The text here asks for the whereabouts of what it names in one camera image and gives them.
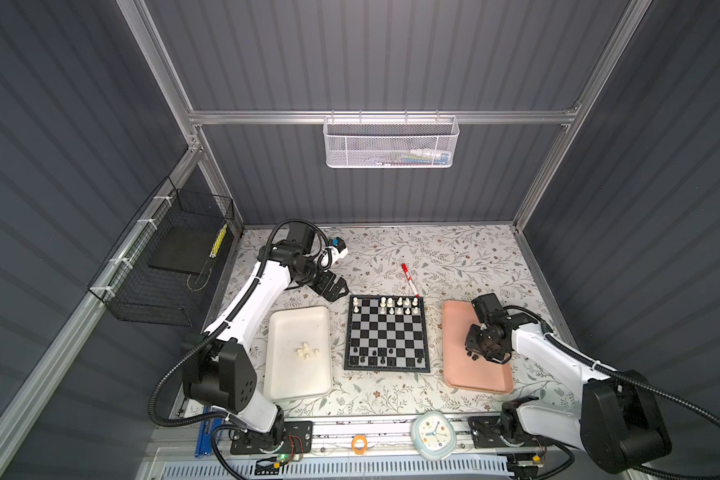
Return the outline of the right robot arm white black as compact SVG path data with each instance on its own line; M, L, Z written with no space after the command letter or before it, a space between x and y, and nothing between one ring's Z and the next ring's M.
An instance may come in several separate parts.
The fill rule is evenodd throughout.
M634 370L619 371L581 353L556 337L537 313L504 305L495 294L481 295L471 305L478 320L465 340L471 358L506 365L513 355L523 355L580 402L580 407L573 409L546 404L536 396L507 401L494 423L475 428L478 436L494 435L510 447L536 438L566 454L582 450L610 474L635 470L673 479L675 473L649 465L672 450L658 401L674 403L720 430L718 416L651 385Z

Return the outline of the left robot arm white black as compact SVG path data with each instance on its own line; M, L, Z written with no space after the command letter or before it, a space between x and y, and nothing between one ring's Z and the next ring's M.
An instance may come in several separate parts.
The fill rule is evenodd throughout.
M331 268L347 253L342 238L327 237L309 221L276 225L243 289L202 333L190 335L177 364L156 384L147 404L152 423L177 428L220 419L224 428L248 434L257 449L279 448L286 436L284 413L256 388L250 343L275 300L290 287L307 286L329 302L346 296L347 282ZM158 412L159 395L175 374L181 376L185 397L207 412L186 418Z

